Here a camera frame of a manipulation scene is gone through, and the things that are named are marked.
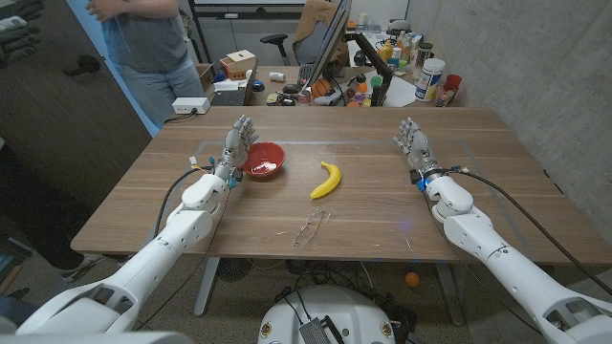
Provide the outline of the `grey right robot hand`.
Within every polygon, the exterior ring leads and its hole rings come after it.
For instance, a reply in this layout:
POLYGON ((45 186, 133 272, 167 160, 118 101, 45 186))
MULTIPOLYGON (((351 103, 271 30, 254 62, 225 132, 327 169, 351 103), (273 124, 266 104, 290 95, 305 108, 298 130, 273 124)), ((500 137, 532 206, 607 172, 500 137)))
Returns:
POLYGON ((399 126, 400 137, 394 143, 404 153, 410 166, 410 179, 413 184, 427 183, 443 175, 443 169, 435 160, 427 135, 418 123, 411 118, 402 120, 399 126))

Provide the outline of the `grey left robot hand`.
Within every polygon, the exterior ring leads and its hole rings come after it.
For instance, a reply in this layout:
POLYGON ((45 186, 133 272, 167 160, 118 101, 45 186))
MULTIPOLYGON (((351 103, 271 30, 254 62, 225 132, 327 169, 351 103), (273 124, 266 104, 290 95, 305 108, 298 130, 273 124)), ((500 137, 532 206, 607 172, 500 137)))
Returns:
POLYGON ((257 138, 251 118, 242 115, 226 134, 221 155, 214 166, 214 175, 228 180, 235 170, 241 169, 257 138))

